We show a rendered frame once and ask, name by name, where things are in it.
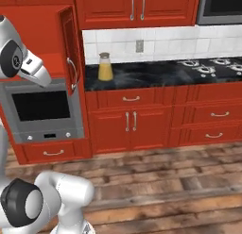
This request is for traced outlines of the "open red cupboard door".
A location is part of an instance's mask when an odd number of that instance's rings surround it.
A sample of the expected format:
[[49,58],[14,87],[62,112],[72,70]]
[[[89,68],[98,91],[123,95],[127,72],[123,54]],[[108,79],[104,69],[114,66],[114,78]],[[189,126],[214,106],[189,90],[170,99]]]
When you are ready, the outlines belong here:
[[62,39],[66,86],[68,94],[72,95],[74,91],[71,88],[71,84],[75,82],[75,76],[72,66],[67,63],[67,58],[70,58],[76,65],[79,80],[78,38],[73,8],[66,7],[62,9],[58,13],[58,17],[60,24],[60,36]]

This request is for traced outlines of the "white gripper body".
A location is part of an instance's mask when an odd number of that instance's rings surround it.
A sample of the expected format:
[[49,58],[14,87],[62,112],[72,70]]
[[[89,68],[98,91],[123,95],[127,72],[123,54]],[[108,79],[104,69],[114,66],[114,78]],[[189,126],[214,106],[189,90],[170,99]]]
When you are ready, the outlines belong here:
[[51,76],[42,63],[23,64],[18,76],[41,87],[47,87],[51,83]]

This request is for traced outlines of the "plain red panel front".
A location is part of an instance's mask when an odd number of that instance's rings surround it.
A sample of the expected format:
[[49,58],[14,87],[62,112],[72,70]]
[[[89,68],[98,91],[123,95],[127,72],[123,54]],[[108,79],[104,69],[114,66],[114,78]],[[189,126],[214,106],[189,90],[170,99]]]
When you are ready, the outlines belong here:
[[198,84],[175,88],[175,103],[242,99],[242,82]]

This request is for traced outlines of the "red drawer under oven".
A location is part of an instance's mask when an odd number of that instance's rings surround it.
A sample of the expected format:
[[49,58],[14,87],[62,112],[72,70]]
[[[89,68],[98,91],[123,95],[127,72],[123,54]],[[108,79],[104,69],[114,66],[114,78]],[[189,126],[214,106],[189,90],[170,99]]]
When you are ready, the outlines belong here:
[[[64,153],[58,156],[45,156],[43,151],[57,153],[60,150]],[[26,158],[29,163],[52,162],[72,159],[75,155],[75,145],[72,142],[42,142],[26,144],[24,146]]]

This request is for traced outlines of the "red upper cupboard door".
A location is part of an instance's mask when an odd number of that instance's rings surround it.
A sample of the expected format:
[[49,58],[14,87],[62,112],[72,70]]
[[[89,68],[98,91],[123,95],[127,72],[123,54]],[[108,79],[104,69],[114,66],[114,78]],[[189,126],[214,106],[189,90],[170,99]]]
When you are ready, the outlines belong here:
[[76,0],[80,29],[112,29],[132,27],[131,0]]
[[194,25],[199,0],[146,0],[145,19],[139,20],[144,26],[184,26]]

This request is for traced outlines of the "black gas hob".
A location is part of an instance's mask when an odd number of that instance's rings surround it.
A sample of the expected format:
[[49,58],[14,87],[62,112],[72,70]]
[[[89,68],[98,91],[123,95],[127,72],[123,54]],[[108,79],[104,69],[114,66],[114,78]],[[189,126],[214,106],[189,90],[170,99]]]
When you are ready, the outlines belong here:
[[235,58],[180,60],[178,64],[193,79],[220,80],[242,77],[242,62]]

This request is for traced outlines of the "wide red drawer front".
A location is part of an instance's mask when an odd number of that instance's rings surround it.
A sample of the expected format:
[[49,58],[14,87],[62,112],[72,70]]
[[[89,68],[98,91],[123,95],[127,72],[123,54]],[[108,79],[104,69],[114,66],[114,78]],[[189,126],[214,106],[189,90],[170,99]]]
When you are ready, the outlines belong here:
[[[125,102],[122,99],[124,96],[127,98],[140,96],[141,99],[135,102]],[[86,92],[88,110],[130,108],[155,104],[170,106],[173,102],[173,97],[173,87]]]

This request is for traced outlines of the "grey microwave oven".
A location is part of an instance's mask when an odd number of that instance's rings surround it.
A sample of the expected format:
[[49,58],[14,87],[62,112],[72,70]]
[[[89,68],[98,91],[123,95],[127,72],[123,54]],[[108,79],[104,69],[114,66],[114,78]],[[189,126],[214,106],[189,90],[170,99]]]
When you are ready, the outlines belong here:
[[199,0],[198,25],[242,25],[242,0]]

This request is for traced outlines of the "red lower cupboard door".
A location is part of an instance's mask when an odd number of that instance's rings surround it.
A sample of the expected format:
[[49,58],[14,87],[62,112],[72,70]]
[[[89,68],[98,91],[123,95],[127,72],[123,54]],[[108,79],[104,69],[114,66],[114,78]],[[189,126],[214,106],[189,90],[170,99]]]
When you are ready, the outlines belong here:
[[90,131],[95,154],[123,152],[130,148],[130,132],[126,131],[124,110],[92,112]]
[[133,150],[162,148],[166,145],[171,107],[136,109],[137,129],[131,120],[130,146]]

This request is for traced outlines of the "grey built-in oven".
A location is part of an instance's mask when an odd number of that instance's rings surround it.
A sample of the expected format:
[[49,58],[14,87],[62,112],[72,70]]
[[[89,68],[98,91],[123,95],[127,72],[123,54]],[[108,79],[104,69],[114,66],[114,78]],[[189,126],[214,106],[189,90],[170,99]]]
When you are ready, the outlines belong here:
[[16,143],[85,137],[78,89],[69,95],[63,78],[46,88],[29,81],[1,82],[0,101]]

